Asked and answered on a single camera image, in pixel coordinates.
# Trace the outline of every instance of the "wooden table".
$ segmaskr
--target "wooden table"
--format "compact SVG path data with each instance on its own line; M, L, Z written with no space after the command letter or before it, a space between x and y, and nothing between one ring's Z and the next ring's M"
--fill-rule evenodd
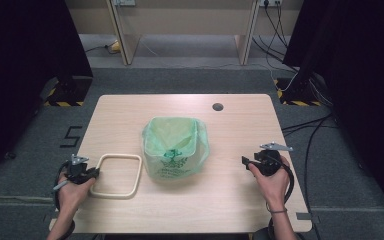
M214 103L223 105L213 110ZM142 168L128 200L89 197L75 215L77 233L252 233L270 214L241 157L253 159L260 144L285 141L271 99L264 94L104 95L99 99L78 155L96 166L107 153L142 154L142 130L157 116L194 117L207 127L210 155L202 171L180 180L156 181ZM288 152L281 152L289 161ZM137 161L111 160L95 189L120 193L131 187ZM300 186L286 204L297 232L311 229Z

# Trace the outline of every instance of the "hole in table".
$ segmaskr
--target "hole in table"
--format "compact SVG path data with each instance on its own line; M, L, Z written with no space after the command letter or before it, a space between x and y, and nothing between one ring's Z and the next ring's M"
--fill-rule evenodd
M215 111L221 111L221 110L223 110L223 104L221 104L221 103L214 103L213 104L213 109L215 110Z

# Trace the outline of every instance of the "plastic bag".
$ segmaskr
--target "plastic bag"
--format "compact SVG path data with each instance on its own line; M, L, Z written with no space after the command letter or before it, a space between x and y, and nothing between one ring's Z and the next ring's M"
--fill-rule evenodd
M155 117L142 137L145 168L156 179L197 173L210 152L205 124L195 118Z

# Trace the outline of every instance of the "power outlet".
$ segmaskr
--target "power outlet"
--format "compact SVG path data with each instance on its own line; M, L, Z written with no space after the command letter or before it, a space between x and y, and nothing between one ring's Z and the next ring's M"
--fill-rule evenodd
M264 7L264 1L265 0L261 0L260 7ZM267 5L268 7L277 7L277 6L282 6L283 0L268 0L268 2L269 2L269 5Z
M135 0L113 0L114 5L116 6L127 6L134 7L136 6Z

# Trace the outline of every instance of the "black curtain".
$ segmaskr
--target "black curtain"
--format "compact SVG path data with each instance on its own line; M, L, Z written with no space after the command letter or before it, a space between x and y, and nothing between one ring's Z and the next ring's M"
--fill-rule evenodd
M65 1L0 1L0 159L46 82L70 76L92 72Z
M324 21L329 6L337 8ZM305 0L284 63L301 67L308 56L316 61L305 67L324 77L346 139L384 192L384 1Z

